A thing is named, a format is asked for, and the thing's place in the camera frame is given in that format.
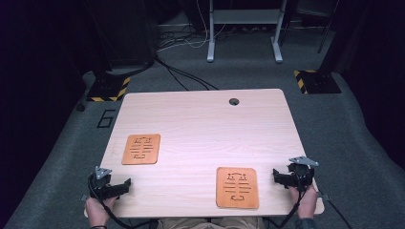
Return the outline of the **orange leather mat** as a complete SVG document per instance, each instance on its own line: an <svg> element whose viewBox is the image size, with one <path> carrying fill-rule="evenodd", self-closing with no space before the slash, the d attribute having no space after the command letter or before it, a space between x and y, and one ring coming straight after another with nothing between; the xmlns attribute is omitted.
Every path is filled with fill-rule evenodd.
<svg viewBox="0 0 405 229"><path fill-rule="evenodd" d="M259 192L256 171L253 168L218 168L216 204L220 208L258 209Z"/></svg>
<svg viewBox="0 0 405 229"><path fill-rule="evenodd" d="M160 150L160 135L129 135L122 156L122 165L155 164Z"/></svg>

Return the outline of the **person's right hand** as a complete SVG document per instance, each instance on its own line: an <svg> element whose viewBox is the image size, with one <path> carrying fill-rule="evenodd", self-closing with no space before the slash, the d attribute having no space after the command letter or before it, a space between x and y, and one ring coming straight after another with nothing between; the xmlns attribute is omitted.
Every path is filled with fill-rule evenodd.
<svg viewBox="0 0 405 229"><path fill-rule="evenodd" d="M298 201L300 194L295 187L288 188L291 200L293 203ZM297 210L299 219L313 219L316 209L317 191L313 185L310 185L300 200L300 205Z"/></svg>

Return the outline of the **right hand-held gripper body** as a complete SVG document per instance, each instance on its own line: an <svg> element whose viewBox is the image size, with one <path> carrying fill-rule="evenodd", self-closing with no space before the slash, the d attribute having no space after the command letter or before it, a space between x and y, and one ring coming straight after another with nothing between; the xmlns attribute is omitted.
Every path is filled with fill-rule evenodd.
<svg viewBox="0 0 405 229"><path fill-rule="evenodd" d="M319 165L306 156L297 156L289 159L288 170L296 179L296 188L299 192L304 192L312 184L314 177L314 168Z"/></svg>

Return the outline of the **thin black stand leg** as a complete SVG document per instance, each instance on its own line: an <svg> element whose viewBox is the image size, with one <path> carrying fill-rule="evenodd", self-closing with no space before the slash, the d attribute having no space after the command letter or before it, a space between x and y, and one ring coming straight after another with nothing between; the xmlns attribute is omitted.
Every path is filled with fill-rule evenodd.
<svg viewBox="0 0 405 229"><path fill-rule="evenodd" d="M318 53L320 53L324 47L326 38L330 31L330 25L334 18L334 14L339 5L339 2L340 2L340 0L322 0L322 12L323 12L322 17L327 20L327 24L323 30L323 37L322 37L319 49L317 51Z"/></svg>

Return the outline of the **white metal desk frame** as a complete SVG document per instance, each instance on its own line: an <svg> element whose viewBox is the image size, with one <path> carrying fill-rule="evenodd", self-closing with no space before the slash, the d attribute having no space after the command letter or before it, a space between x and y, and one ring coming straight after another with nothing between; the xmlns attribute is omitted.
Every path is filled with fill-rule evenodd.
<svg viewBox="0 0 405 229"><path fill-rule="evenodd" d="M276 63L282 63L279 36L283 25L288 0L282 0L279 9L270 10L215 10L214 0L209 0L209 43L206 60L214 61L216 25L275 25L275 33L270 37L271 46Z"/></svg>

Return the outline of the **black upright post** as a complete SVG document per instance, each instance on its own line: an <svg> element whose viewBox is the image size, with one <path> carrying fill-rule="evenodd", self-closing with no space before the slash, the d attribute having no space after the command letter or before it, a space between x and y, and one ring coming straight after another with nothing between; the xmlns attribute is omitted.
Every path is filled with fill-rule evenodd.
<svg viewBox="0 0 405 229"><path fill-rule="evenodd" d="M338 63L347 43L350 41L352 33L358 21L358 6L361 0L345 0L342 7L336 33L333 37L330 47L324 57L318 72L322 77L330 75L335 65Z"/></svg>

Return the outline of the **person's left hand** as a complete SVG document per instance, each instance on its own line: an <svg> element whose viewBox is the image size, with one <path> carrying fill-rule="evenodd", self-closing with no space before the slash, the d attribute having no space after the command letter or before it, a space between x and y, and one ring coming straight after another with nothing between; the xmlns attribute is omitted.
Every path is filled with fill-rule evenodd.
<svg viewBox="0 0 405 229"><path fill-rule="evenodd" d="M87 198L85 202L90 228L96 225L106 225L110 218L103 205L95 198Z"/></svg>

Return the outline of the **black stand base hazard tape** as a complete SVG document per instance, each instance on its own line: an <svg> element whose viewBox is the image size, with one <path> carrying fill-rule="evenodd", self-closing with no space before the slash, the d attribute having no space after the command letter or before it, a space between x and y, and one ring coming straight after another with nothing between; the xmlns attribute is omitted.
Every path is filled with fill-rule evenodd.
<svg viewBox="0 0 405 229"><path fill-rule="evenodd" d="M323 75L315 70L294 71L302 94L340 94L341 90L330 74Z"/></svg>
<svg viewBox="0 0 405 229"><path fill-rule="evenodd" d="M96 79L86 95L87 101L118 101L126 92L131 77L110 73L96 74Z"/></svg>

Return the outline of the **person's beige trousers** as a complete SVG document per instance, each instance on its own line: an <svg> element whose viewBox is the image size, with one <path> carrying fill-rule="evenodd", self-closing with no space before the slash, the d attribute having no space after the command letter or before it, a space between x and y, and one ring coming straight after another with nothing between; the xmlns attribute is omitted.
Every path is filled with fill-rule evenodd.
<svg viewBox="0 0 405 229"><path fill-rule="evenodd" d="M266 227L262 218L226 217L160 219L157 229L266 229Z"/></svg>

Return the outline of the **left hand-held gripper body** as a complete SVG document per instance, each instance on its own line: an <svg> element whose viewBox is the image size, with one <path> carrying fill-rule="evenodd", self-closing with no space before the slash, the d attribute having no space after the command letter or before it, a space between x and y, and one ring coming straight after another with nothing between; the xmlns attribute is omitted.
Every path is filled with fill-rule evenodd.
<svg viewBox="0 0 405 229"><path fill-rule="evenodd" d="M95 171L88 178L88 187L92 198L104 200L120 195L119 187L110 184L111 173L110 169L95 167Z"/></svg>

